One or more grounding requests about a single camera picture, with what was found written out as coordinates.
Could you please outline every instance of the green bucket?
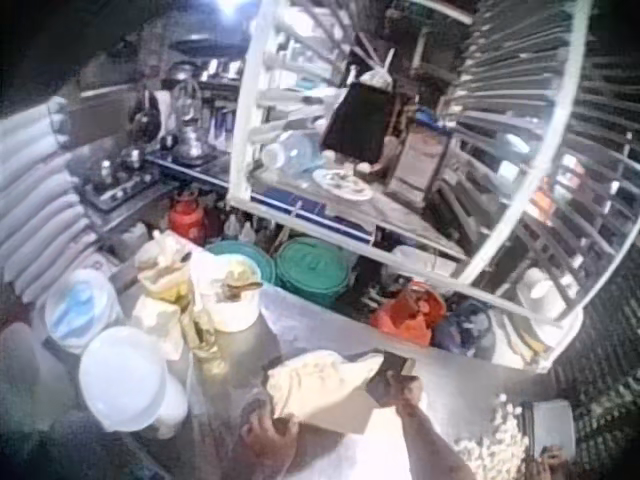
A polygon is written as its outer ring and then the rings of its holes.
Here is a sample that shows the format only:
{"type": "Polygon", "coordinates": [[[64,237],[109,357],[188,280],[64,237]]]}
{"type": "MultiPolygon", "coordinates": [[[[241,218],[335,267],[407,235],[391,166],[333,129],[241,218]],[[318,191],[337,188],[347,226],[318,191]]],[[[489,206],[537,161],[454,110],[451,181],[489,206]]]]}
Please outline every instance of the green bucket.
{"type": "Polygon", "coordinates": [[[276,270],[282,288],[325,307],[349,285],[349,264],[342,252],[315,238],[285,243],[276,255],[276,270]]]}
{"type": "Polygon", "coordinates": [[[273,259],[260,250],[255,245],[244,242],[236,242],[235,240],[223,240],[207,247],[207,251],[214,255],[224,255],[226,253],[235,253],[244,255],[260,269],[262,281],[274,284],[276,280],[276,265],[273,259]]]}

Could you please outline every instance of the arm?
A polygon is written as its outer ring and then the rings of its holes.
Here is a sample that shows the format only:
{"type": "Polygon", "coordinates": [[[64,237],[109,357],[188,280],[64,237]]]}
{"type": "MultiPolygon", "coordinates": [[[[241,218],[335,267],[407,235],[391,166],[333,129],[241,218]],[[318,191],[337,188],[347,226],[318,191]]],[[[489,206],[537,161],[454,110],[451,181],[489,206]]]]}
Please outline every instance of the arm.
{"type": "Polygon", "coordinates": [[[392,397],[402,419],[404,439],[414,480],[473,480],[471,468],[434,430],[418,407],[422,382],[417,377],[389,375],[392,397]]]}

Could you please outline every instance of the wall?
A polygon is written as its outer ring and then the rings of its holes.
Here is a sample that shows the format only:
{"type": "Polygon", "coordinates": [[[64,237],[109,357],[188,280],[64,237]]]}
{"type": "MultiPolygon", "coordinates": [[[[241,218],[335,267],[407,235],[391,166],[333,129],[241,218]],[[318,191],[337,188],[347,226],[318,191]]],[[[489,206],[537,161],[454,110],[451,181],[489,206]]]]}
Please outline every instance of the wall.
{"type": "Polygon", "coordinates": [[[574,410],[583,476],[599,478],[640,432],[640,247],[631,248],[585,313],[551,375],[574,410]]]}

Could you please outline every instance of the dough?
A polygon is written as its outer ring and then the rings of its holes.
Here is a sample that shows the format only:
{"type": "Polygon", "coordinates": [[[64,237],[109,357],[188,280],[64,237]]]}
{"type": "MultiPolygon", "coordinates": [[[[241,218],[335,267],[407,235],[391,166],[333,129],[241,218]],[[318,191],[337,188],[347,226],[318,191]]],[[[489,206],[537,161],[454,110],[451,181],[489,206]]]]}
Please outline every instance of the dough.
{"type": "MultiPolygon", "coordinates": [[[[367,406],[374,405],[373,399],[364,391],[364,385],[378,371],[382,360],[383,355],[374,353],[356,362],[348,362],[335,352],[317,350],[279,365],[269,371],[267,380],[274,416],[293,414],[303,422],[325,427],[325,421],[313,419],[326,420],[327,411],[348,397],[354,398],[355,395],[370,400],[366,402],[367,406]]],[[[334,417],[340,413],[337,406],[331,411],[334,417]]]]}

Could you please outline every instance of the orange gas cylinder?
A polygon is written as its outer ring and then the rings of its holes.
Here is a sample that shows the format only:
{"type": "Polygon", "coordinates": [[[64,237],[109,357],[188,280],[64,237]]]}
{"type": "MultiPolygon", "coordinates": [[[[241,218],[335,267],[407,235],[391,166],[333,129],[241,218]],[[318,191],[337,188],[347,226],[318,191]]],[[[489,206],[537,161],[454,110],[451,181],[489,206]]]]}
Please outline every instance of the orange gas cylinder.
{"type": "Polygon", "coordinates": [[[169,212],[169,228],[196,245],[204,245],[204,210],[194,191],[177,193],[169,212]]]}
{"type": "Polygon", "coordinates": [[[381,332],[428,347],[431,329],[444,318],[447,306],[436,292],[422,282],[411,282],[393,300],[371,317],[381,332]]]}

